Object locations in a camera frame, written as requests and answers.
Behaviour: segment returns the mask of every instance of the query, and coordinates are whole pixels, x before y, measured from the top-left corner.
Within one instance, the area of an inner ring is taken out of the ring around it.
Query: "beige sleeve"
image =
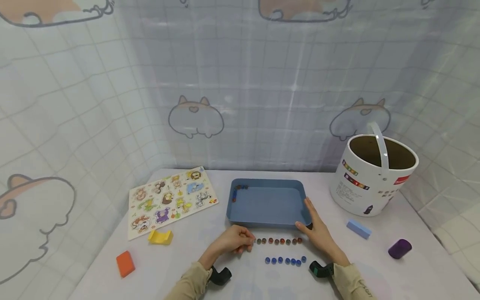
[[[205,293],[211,275],[212,269],[205,271],[199,262],[194,262],[164,300],[197,300]]]
[[[357,267],[334,264],[333,281],[344,300],[376,300],[377,298],[365,285]]]

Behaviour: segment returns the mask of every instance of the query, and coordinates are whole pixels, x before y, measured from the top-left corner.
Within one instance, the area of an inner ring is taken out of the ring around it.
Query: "white bucket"
[[[419,164],[417,154],[394,139],[383,137],[377,123],[374,134],[348,140],[330,194],[343,209],[359,216],[378,215]]]

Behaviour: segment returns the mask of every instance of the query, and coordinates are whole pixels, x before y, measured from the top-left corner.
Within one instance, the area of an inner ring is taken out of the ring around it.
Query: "hand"
[[[300,222],[296,222],[295,226],[309,238],[310,242],[318,250],[327,254],[334,263],[342,266],[350,265],[347,256],[333,240],[327,226],[320,219],[310,199],[307,197],[304,202],[312,217],[313,228],[310,230]]]
[[[205,270],[210,269],[217,258],[227,252],[238,254],[243,253],[246,246],[247,251],[252,251],[255,236],[245,227],[233,225],[225,230],[203,253],[198,260]]]

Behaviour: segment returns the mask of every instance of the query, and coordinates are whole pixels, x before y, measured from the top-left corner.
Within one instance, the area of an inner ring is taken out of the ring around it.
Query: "black wrist device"
[[[322,267],[317,261],[310,264],[310,271],[318,278],[326,278],[333,276],[333,263],[329,263]]]
[[[210,276],[210,281],[217,285],[222,286],[227,283],[228,280],[232,277],[232,273],[228,268],[223,268],[222,272],[217,272],[215,267],[212,266],[212,275]]]

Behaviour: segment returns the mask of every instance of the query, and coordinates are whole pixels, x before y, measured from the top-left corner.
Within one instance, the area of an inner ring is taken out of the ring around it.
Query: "white tablecloth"
[[[150,181],[178,173],[162,169]],[[172,230],[169,246],[150,245],[147,236],[127,241],[127,216],[123,218],[104,248],[70,297],[70,300],[152,300],[163,299],[181,274],[196,261],[205,248],[227,227],[225,217],[230,183],[235,178],[293,179],[303,183],[307,195],[327,224],[339,246],[350,261],[357,264],[367,285],[381,300],[470,300],[479,294],[435,239],[427,226],[398,194],[376,217],[354,216],[340,208],[331,198],[328,183],[330,173],[207,171],[220,200],[202,212],[161,229]],[[372,230],[364,240],[346,224],[350,218]],[[300,236],[295,231],[252,229],[259,238],[289,238]],[[413,245],[403,259],[394,260],[388,248],[398,239]],[[125,250],[132,254],[136,270],[121,279],[116,256]],[[265,264],[265,257],[307,257],[301,267]],[[308,271],[311,261],[324,264],[321,256],[305,241],[302,245],[255,245],[251,253],[240,257],[225,255],[215,264],[220,271],[228,267],[233,276],[223,287],[209,285],[206,300],[262,299],[340,299],[327,279],[314,278]]]

